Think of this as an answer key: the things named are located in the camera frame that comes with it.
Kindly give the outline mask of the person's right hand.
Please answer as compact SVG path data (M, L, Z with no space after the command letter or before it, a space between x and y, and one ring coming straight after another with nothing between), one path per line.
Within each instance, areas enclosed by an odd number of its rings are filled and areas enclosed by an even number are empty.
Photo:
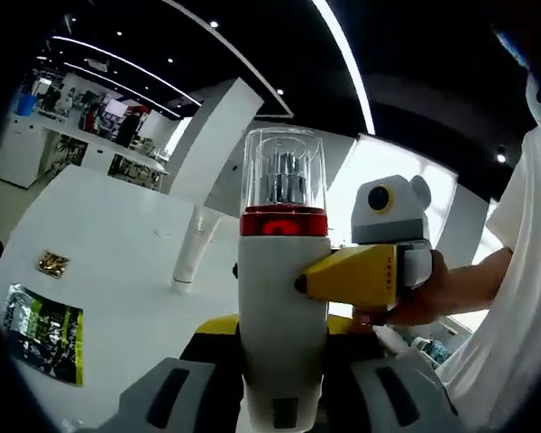
M400 325L419 326L434 322L447 315L449 298L449 270L444 257L432 250L433 268L431 277L418 289L403 298L390 312L382 315L353 308L353 322L349 333L370 334L373 326Z

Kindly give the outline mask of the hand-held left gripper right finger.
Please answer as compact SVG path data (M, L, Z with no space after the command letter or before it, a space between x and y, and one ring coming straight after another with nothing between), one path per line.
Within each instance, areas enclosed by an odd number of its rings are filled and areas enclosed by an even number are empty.
M464 432L421 355L386 356L374 332L331 315L319 399L319 432Z

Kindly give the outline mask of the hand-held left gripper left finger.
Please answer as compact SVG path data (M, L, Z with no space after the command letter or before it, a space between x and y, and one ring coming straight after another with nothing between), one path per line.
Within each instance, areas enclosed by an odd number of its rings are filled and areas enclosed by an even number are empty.
M197 328L178 358L166 358L124 390L96 432L234 432L244 396L236 314Z

